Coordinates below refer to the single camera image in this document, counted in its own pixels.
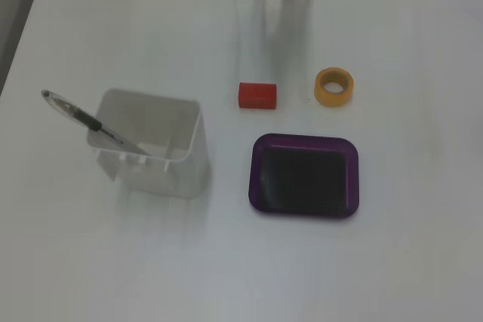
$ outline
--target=white surface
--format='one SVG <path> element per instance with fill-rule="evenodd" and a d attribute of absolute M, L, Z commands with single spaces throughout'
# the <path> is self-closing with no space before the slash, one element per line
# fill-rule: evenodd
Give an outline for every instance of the white surface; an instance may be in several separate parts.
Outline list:
<path fill-rule="evenodd" d="M 35 0 L 0 97 L 0 319 L 481 320 L 481 3 L 312 3 L 307 41 L 299 12 L 261 51 L 250 0 Z M 328 66 L 355 79 L 342 109 L 312 96 Z M 276 112 L 236 107 L 238 82 L 275 77 Z M 200 101 L 203 200 L 127 195 L 40 96 L 95 110 L 111 87 Z M 268 132 L 353 142 L 357 214 L 256 213 Z"/>

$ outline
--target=orange tape roll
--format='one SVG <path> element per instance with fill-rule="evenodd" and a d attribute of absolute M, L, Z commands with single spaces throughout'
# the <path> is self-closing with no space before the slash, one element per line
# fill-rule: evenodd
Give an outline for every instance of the orange tape roll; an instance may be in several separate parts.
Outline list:
<path fill-rule="evenodd" d="M 337 94 L 325 90 L 327 83 L 340 84 L 343 90 Z M 352 97 L 354 80 L 347 71 L 341 68 L 327 68 L 317 75 L 315 79 L 314 95 L 318 102 L 326 107 L 338 107 L 348 103 Z"/>

